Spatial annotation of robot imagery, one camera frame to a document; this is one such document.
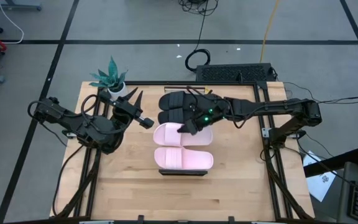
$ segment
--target floor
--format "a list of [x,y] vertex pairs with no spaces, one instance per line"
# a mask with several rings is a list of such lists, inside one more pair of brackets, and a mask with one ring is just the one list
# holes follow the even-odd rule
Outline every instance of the floor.
[[[7,11],[25,32],[0,61],[0,206],[19,154],[28,150],[5,222],[47,218],[64,147],[30,123],[27,105],[56,96],[73,110],[89,73],[107,70],[112,55],[127,80],[194,80],[184,61],[194,49],[202,16],[183,12],[175,0],[44,0],[42,11]],[[274,0],[225,0],[207,17],[200,47],[211,64],[257,63]],[[2,40],[21,33],[0,12]],[[280,81],[306,87],[317,99],[358,96],[358,0],[281,0],[268,35],[264,62]],[[195,56],[190,66],[204,63]],[[292,97],[307,91],[286,84]],[[358,147],[358,104],[321,106],[323,123],[310,136],[341,154]],[[50,126],[59,131],[57,126]],[[327,152],[308,138],[301,144]],[[317,214],[335,216],[336,180]]]

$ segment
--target pink slide sandal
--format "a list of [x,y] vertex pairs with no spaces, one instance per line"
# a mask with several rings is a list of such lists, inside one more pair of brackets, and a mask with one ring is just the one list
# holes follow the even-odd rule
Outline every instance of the pink slide sandal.
[[209,152],[179,147],[160,147],[154,151],[154,159],[161,168],[173,170],[208,170],[214,164]]
[[192,136],[190,133],[178,133],[183,124],[163,123],[154,131],[154,142],[160,146],[207,146],[212,142],[211,126]]

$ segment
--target wooden tabletop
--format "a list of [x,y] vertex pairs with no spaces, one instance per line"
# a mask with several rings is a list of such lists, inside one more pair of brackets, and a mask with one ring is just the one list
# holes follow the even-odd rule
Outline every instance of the wooden tabletop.
[[[88,84],[82,83],[76,113],[80,112],[85,97],[97,91]],[[212,126],[211,145],[186,147],[208,151],[214,156],[214,166],[204,177],[162,176],[154,161],[158,145],[152,137],[158,126],[158,100],[165,93],[164,86],[128,86],[128,89],[135,87],[139,89],[131,102],[143,90],[142,116],[154,120],[155,124],[144,129],[133,122],[117,151],[102,154],[92,219],[136,220],[138,215],[144,215],[146,220],[226,221],[228,216],[234,216],[236,221],[274,220],[266,165],[259,158],[263,147],[257,117],[248,120],[242,129],[236,129],[231,122],[220,121]],[[207,88],[220,96],[255,101],[251,86]],[[268,93],[271,101],[286,99],[283,83],[268,83]],[[274,116],[276,126],[289,119],[289,115]],[[293,139],[287,139],[286,145],[298,150]],[[68,140],[65,159],[79,146],[76,139]],[[78,188],[84,154],[85,149],[71,159],[63,172],[57,211],[63,209]],[[305,211],[314,216],[300,156],[282,149],[282,161],[288,189]],[[278,188],[277,192],[280,212],[285,217],[282,194]],[[88,191],[84,194],[81,214],[85,214],[87,199]]]

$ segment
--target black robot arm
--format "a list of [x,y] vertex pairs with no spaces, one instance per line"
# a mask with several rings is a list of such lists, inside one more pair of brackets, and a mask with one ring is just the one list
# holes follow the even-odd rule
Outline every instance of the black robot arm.
[[[59,124],[68,132],[75,134],[80,144],[86,147],[101,148],[105,154],[109,154],[119,147],[124,131],[133,120],[138,121],[146,129],[151,128],[154,124],[151,119],[141,117],[143,112],[140,108],[142,92],[133,105],[128,102],[136,90],[137,88],[127,96],[120,96],[116,101],[110,100],[110,94],[105,91],[101,91],[99,95],[90,95],[82,103],[80,114],[60,106],[58,99],[52,97],[32,102],[29,105],[28,113],[39,123],[46,121]],[[101,102],[114,107],[110,119],[86,114],[86,111],[92,107],[84,110],[85,103],[92,97],[99,98]],[[31,114],[30,107],[36,103],[38,106],[34,114]]]
[[[196,134],[222,119],[235,123],[242,121],[244,124],[253,116],[278,114],[290,114],[293,117],[283,126],[268,131],[271,146],[282,147],[287,136],[304,126],[316,126],[322,122],[319,106],[313,100],[290,99],[254,103],[249,100],[216,97],[215,100],[210,100],[209,105],[200,105],[195,109],[193,117],[185,121],[185,125],[178,132]],[[236,124],[236,127],[241,128],[242,125]]]

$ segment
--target slipper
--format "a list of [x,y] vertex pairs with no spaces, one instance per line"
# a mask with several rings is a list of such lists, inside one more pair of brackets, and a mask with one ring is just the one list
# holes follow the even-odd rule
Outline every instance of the slipper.
[[199,108],[208,109],[213,99],[221,99],[221,97],[212,93],[200,96],[185,93],[184,91],[176,91],[163,95],[158,101],[158,107],[163,111],[177,108],[183,108],[185,111],[193,111],[195,105]]
[[154,159],[161,168],[173,170],[208,170],[214,164],[209,152],[179,147],[160,147],[154,151]]
[[167,122],[184,124],[185,121],[191,119],[194,115],[193,111],[185,111],[183,108],[172,109],[168,111],[161,111],[158,114],[158,123],[163,124]]
[[211,126],[205,127],[194,136],[190,133],[178,133],[183,124],[165,123],[158,126],[153,140],[160,146],[207,146],[211,144],[213,135]]

